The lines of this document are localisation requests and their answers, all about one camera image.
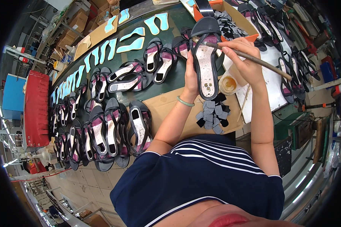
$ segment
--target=bracelet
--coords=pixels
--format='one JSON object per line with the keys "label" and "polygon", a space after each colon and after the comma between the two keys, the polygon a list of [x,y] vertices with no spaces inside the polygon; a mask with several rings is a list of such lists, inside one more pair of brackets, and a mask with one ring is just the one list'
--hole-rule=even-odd
{"label": "bracelet", "polygon": [[191,104],[191,103],[188,103],[188,102],[183,101],[179,96],[177,96],[177,100],[178,100],[180,103],[185,104],[186,106],[189,106],[189,107],[194,107],[194,106],[195,106],[194,103]]}

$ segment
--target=wooden stick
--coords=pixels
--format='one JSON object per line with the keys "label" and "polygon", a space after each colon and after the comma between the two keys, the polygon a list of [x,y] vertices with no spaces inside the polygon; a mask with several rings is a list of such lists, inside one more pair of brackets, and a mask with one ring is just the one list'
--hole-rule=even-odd
{"label": "wooden stick", "polygon": [[250,86],[250,84],[249,84],[249,85],[248,85],[248,89],[246,90],[246,94],[245,94],[244,102],[242,103],[242,107],[241,107],[241,110],[240,110],[240,114],[239,114],[239,116],[237,117],[237,121],[236,121],[236,122],[238,122],[238,121],[239,121],[239,119],[240,119],[240,117],[241,117],[241,113],[242,113],[242,110],[244,109],[244,106],[245,106],[245,103],[246,103],[246,98],[248,97],[248,94],[249,94],[250,88],[251,88],[251,86]]}
{"label": "wooden stick", "polygon": [[[196,37],[193,37],[192,40],[193,40],[195,43],[197,43],[197,42],[199,41],[199,39],[197,39]],[[216,43],[202,42],[202,45],[205,45],[205,46],[208,46],[208,47],[213,47],[213,48],[217,48],[217,49],[219,49],[219,50],[222,50],[222,48],[221,48],[218,44],[216,44]],[[275,66],[272,66],[272,65],[269,64],[268,62],[263,61],[263,60],[261,60],[261,59],[258,59],[258,58],[256,58],[256,57],[251,56],[251,55],[249,55],[249,54],[247,54],[247,53],[244,53],[244,52],[242,52],[242,51],[238,51],[238,50],[235,50],[235,49],[232,49],[232,50],[233,50],[237,55],[239,55],[240,57],[244,57],[244,58],[246,58],[246,59],[248,59],[248,60],[250,60],[250,61],[253,61],[253,62],[255,62],[255,63],[259,64],[259,65],[262,65],[262,66],[264,66],[264,67],[266,67],[266,68],[268,68],[268,69],[270,69],[270,70],[272,70],[272,71],[278,73],[279,75],[283,76],[283,77],[286,78],[288,81],[291,81],[291,80],[292,80],[292,77],[291,77],[289,74],[283,72],[282,70],[278,69],[278,68],[275,67]]]}

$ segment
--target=woman's hand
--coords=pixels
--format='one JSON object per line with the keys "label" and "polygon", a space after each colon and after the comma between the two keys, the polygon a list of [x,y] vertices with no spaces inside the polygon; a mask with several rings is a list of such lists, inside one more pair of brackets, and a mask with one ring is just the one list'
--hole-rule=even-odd
{"label": "woman's hand", "polygon": [[240,37],[229,42],[218,43],[218,45],[222,47],[225,55],[233,61],[241,76],[251,85],[251,87],[265,84],[261,65],[247,59],[241,61],[237,54],[231,49],[237,49],[260,59],[260,51],[254,46],[254,43],[249,42],[244,37]]}
{"label": "woman's hand", "polygon": [[193,103],[199,92],[197,74],[193,67],[193,56],[191,54],[191,51],[187,53],[186,73],[184,75],[184,81],[184,90],[180,98],[185,102]]}

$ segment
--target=gray fabric piece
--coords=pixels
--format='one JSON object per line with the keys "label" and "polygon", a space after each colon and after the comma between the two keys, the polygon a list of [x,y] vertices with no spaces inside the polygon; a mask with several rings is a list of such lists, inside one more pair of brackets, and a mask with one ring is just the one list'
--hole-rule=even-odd
{"label": "gray fabric piece", "polygon": [[219,125],[216,125],[215,127],[212,128],[216,134],[221,134],[222,129]]}
{"label": "gray fabric piece", "polygon": [[216,106],[215,107],[215,114],[216,115],[220,115],[220,114],[222,114],[222,106],[221,105],[218,105],[218,106]]}
{"label": "gray fabric piece", "polygon": [[215,127],[219,123],[220,123],[220,120],[217,117],[214,117],[214,124],[212,125],[212,127]]}
{"label": "gray fabric piece", "polygon": [[208,108],[215,108],[215,102],[214,101],[208,101],[207,102],[207,104],[206,104],[206,106],[208,107]]}
{"label": "gray fabric piece", "polygon": [[205,127],[205,129],[207,129],[207,130],[211,129],[211,128],[212,128],[212,122],[206,121],[204,127]]}
{"label": "gray fabric piece", "polygon": [[203,108],[203,110],[209,111],[210,113],[212,113],[214,111],[214,108],[205,107],[205,108]]}
{"label": "gray fabric piece", "polygon": [[222,114],[218,115],[218,117],[221,119],[226,119],[227,118],[227,112],[222,111]]}
{"label": "gray fabric piece", "polygon": [[203,120],[213,122],[214,121],[214,116],[212,114],[204,114],[203,115]]}
{"label": "gray fabric piece", "polygon": [[201,118],[203,118],[203,112],[200,111],[197,115],[196,115],[196,120],[200,120]]}

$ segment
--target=white stripe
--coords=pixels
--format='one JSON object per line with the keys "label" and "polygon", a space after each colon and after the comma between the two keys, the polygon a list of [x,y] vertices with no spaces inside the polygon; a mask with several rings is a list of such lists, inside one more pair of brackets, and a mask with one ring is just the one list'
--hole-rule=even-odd
{"label": "white stripe", "polygon": [[197,155],[197,154],[180,154],[178,152],[175,153],[175,154],[179,154],[179,155],[184,156],[184,157],[204,158],[204,159],[207,159],[208,161],[210,161],[212,163],[215,163],[216,165],[219,165],[219,166],[222,166],[222,167],[226,167],[226,168],[229,168],[229,169],[234,169],[234,170],[240,170],[240,171],[244,171],[244,172],[248,172],[248,173],[263,174],[263,175],[265,175],[265,173],[253,172],[253,171],[250,171],[250,170],[244,170],[244,169],[240,169],[240,168],[236,168],[236,167],[232,167],[232,166],[222,165],[220,163],[211,161],[210,159],[208,159],[208,158],[206,158],[205,156],[202,156],[202,155]]}
{"label": "white stripe", "polygon": [[[213,152],[213,153],[215,153],[215,154],[219,154],[219,155],[222,155],[222,156],[225,156],[225,157],[234,158],[234,159],[240,159],[240,160],[248,161],[248,162],[251,162],[251,163],[255,164],[255,162],[252,161],[252,160],[249,160],[249,159],[246,159],[246,158],[240,158],[240,157],[236,157],[236,156],[229,156],[229,155],[221,154],[221,153],[219,153],[219,152],[215,152],[215,151],[213,151],[213,150],[210,150],[210,149],[208,149],[208,148],[201,147],[201,146],[196,145],[196,144],[193,144],[193,143],[185,143],[185,144],[183,144],[183,145],[192,145],[192,146],[195,146],[195,147],[198,147],[198,148],[205,149],[205,150],[207,150],[207,151],[209,151],[209,152]],[[175,150],[177,150],[177,149],[179,149],[179,148],[176,148],[176,149],[173,148],[172,151],[171,151],[170,153],[172,154],[173,151],[175,151]],[[221,150],[221,149],[217,149],[217,148],[214,148],[214,149],[220,150],[220,151],[224,151],[224,152],[227,152],[227,153],[232,153],[232,154],[242,154],[242,153],[239,153],[239,152],[229,152],[229,151]]]}
{"label": "white stripe", "polygon": [[[232,154],[242,154],[242,155],[245,155],[245,156],[247,156],[248,158],[250,158],[250,159],[252,160],[252,158],[250,157],[250,155],[249,155],[248,153],[245,154],[244,152],[232,152],[232,151],[227,151],[227,150],[223,150],[223,149],[220,149],[220,148],[208,146],[208,145],[206,145],[206,144],[204,144],[204,143],[201,143],[201,142],[199,142],[199,141],[183,141],[183,142],[177,144],[176,147],[173,147],[172,150],[175,149],[175,148],[177,148],[177,147],[179,147],[179,146],[186,145],[185,142],[200,143],[200,144],[202,144],[202,145],[204,145],[204,146],[207,146],[207,147],[209,147],[209,148],[213,148],[213,149],[216,149],[216,150],[219,150],[219,151],[223,151],[223,152],[227,152],[227,153],[232,153]],[[228,149],[234,149],[234,150],[241,150],[241,151],[244,151],[243,149],[237,149],[237,148],[228,148]]]}
{"label": "white stripe", "polygon": [[228,162],[228,163],[232,163],[232,164],[236,164],[236,165],[241,165],[241,166],[247,166],[247,167],[250,167],[250,168],[253,168],[253,169],[257,169],[257,170],[261,170],[259,167],[255,167],[255,166],[249,166],[247,164],[244,164],[244,163],[241,163],[241,162],[233,162],[233,161],[229,161],[229,160],[225,160],[225,159],[222,159],[222,158],[219,158],[219,157],[216,157],[216,156],[212,156],[210,154],[206,154],[200,150],[197,150],[195,148],[178,148],[178,149],[175,149],[175,150],[193,150],[193,151],[197,151],[197,152],[200,152],[208,157],[211,157],[211,158],[214,158],[214,159],[217,159],[217,160],[221,160],[221,161],[224,161],[224,162]]}
{"label": "white stripe", "polygon": [[178,209],[180,209],[180,208],[182,208],[182,207],[184,207],[184,206],[187,206],[188,204],[194,203],[194,202],[196,202],[196,201],[198,201],[198,200],[205,199],[205,198],[217,199],[217,200],[223,202],[224,204],[228,204],[227,202],[225,202],[225,201],[223,201],[223,200],[221,200],[221,199],[219,199],[219,198],[213,197],[213,196],[201,197],[201,198],[194,199],[194,200],[192,200],[192,201],[186,202],[186,203],[184,203],[184,204],[182,204],[182,205],[179,205],[179,206],[177,206],[177,207],[175,207],[175,208],[173,208],[173,209],[171,209],[171,210],[165,212],[164,214],[158,216],[156,219],[154,219],[154,220],[152,220],[151,222],[149,222],[149,224],[147,224],[145,227],[149,227],[149,226],[155,224],[157,221],[159,221],[159,220],[162,219],[163,217],[167,216],[168,214],[172,213],[173,211],[176,211],[176,210],[178,210]]}
{"label": "white stripe", "polygon": [[159,153],[157,153],[157,152],[151,152],[151,151],[148,151],[148,152],[154,153],[154,154],[157,154],[157,155],[161,156],[161,155],[160,155]]}
{"label": "white stripe", "polygon": [[281,177],[281,176],[279,176],[279,175],[269,175],[269,176],[277,176],[277,177],[280,177],[280,178],[282,179],[282,177]]}

